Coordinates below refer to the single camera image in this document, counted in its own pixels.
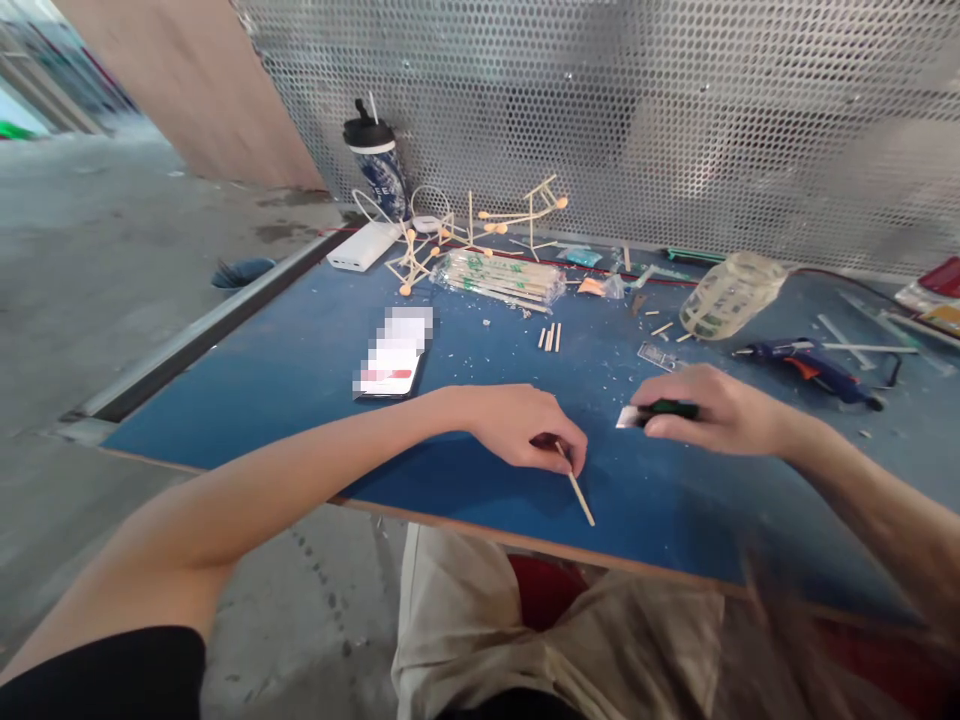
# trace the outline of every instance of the concrete floor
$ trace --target concrete floor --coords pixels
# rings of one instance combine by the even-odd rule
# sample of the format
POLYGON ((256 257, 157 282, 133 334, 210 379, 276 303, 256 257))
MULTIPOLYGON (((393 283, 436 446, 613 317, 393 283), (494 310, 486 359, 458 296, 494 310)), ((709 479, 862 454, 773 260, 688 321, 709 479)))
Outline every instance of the concrete floor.
MULTIPOLYGON (((192 177, 149 123, 0 143, 0 666, 126 515, 188 479, 50 437, 56 419, 215 307, 218 257, 279 259, 339 222, 320 195, 192 177)), ((394 715, 404 534, 322 507, 251 553, 205 715, 394 715)))

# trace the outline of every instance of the metal mesh wall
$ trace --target metal mesh wall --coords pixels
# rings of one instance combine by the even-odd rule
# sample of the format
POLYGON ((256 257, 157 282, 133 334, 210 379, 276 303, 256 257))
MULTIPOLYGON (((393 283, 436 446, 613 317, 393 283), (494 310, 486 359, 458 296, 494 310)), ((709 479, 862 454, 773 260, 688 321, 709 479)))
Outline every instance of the metal mesh wall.
POLYGON ((460 212, 557 173, 546 227, 606 242, 906 275, 957 251, 955 0, 235 3, 345 201, 372 90, 460 212))

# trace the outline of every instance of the blue tabletop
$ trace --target blue tabletop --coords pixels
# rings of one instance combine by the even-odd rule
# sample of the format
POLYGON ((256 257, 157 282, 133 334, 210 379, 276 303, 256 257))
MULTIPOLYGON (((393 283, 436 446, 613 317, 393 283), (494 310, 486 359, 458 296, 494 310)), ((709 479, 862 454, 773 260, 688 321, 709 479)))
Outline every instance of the blue tabletop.
MULTIPOLYGON (((957 457, 950 448, 958 375, 943 377, 921 358, 907 357, 900 386, 886 395, 887 410, 877 413, 841 409, 836 399, 800 382, 792 368, 731 357, 733 349, 752 340, 832 340, 819 327, 818 313, 828 314, 852 342, 891 344, 840 299, 837 290, 849 288, 836 282, 792 277, 735 341, 655 342, 687 362, 713 363, 826 419, 889 470, 960 510, 949 470, 957 457)), ((345 496, 733 583, 742 582, 737 539, 763 538, 811 600, 868 615, 905 616, 892 583, 783 463, 715 455, 614 428, 637 386, 662 372, 638 358, 637 350, 650 330, 676 320, 689 288, 648 285, 644 311, 661 312, 640 318, 631 317, 629 296, 606 300, 571 289, 549 319, 536 313, 524 319, 498 301, 429 281, 411 298, 401 298, 397 289, 396 278, 382 265, 366 274, 314 268, 125 420, 105 447, 209 469, 370 410, 376 403, 354 401, 351 381, 382 325, 384 308, 432 305, 437 321, 420 392, 449 384, 530 382, 554 393, 590 439, 580 483, 597 526, 586 523, 568 483, 509 467, 459 434, 404 453, 345 496), (560 353, 537 349, 540 330, 550 320, 563 323, 560 353)), ((674 339, 679 329, 679 323, 671 329, 674 339)), ((845 353, 834 357, 856 370, 845 353)), ((944 357, 960 364, 956 356, 944 357)), ((889 371, 892 359, 875 360, 889 371)), ((861 377, 869 384, 883 380, 879 371, 861 377)))

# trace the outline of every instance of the wooden wall panel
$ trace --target wooden wall panel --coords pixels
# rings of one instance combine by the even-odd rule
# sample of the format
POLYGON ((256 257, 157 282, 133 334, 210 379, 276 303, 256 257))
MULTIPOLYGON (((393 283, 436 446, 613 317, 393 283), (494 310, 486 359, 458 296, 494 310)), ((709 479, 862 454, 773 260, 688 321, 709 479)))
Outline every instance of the wooden wall panel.
POLYGON ((324 188, 228 0, 56 4, 197 175, 324 188))

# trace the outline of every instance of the right hand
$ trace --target right hand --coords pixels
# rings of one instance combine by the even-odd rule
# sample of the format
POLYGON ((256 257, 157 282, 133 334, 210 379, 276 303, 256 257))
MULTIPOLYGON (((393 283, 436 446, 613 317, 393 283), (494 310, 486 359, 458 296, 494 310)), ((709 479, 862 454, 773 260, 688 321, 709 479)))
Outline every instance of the right hand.
POLYGON ((730 455, 776 455, 785 458, 801 431, 813 420, 779 400, 735 380, 712 365, 692 365, 651 378, 640 386, 631 405, 661 398, 696 403, 695 421, 658 415, 646 426, 648 437, 699 445, 730 455))
POLYGON ((533 385, 467 385, 453 392, 464 414, 458 429, 472 433, 494 455, 516 467, 561 475, 583 470, 587 436, 550 393, 533 385), (557 442, 565 455, 557 451, 557 442))

